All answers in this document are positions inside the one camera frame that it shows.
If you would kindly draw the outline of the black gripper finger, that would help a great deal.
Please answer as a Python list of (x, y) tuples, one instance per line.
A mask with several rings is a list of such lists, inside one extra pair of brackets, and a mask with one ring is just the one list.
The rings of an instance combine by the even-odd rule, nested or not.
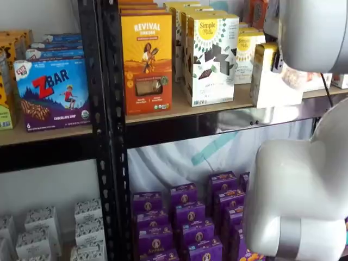
[(272, 60), (271, 71), (273, 73), (281, 73), (283, 68), (283, 55), (281, 50), (277, 50)]

